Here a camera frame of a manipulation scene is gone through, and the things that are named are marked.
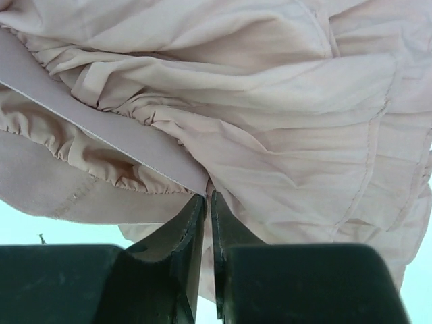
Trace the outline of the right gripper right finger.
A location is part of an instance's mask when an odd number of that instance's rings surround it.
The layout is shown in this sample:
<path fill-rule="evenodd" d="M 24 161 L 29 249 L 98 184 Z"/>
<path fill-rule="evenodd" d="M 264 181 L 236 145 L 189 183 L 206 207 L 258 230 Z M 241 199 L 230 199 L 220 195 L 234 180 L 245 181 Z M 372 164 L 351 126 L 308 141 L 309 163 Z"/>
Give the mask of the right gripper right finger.
<path fill-rule="evenodd" d="M 270 245 L 211 197 L 217 316 L 224 323 L 407 323 L 389 270 L 364 244 Z"/>

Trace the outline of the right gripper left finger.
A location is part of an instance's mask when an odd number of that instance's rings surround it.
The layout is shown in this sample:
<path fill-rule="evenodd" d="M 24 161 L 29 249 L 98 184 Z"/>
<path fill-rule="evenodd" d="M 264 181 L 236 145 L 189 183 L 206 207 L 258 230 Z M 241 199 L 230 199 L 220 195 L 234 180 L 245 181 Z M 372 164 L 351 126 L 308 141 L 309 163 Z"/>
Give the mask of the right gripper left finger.
<path fill-rule="evenodd" d="M 2 323 L 193 323 L 206 203 L 128 248 L 1 247 Z"/>

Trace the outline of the dusty pink pleated skirt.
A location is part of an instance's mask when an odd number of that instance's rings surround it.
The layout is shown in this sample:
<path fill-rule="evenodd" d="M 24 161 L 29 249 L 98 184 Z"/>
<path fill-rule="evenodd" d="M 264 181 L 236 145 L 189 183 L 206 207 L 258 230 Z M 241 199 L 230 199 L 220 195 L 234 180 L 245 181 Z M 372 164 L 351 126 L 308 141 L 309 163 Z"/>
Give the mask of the dusty pink pleated skirt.
<path fill-rule="evenodd" d="M 431 213 L 430 1 L 2 1 L 85 110 L 1 87 L 1 200 L 137 242 L 203 191 L 270 244 L 368 244 L 395 287 Z"/>

